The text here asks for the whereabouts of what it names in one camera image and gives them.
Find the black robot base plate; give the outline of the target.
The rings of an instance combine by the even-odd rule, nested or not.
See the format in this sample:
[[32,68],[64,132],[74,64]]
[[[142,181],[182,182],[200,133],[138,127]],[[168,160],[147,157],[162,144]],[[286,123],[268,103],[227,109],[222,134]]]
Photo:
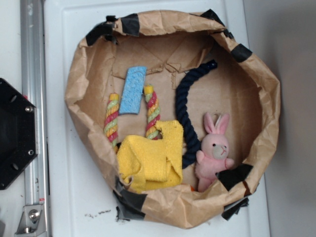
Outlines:
[[7,189],[37,156],[36,107],[0,79],[0,189]]

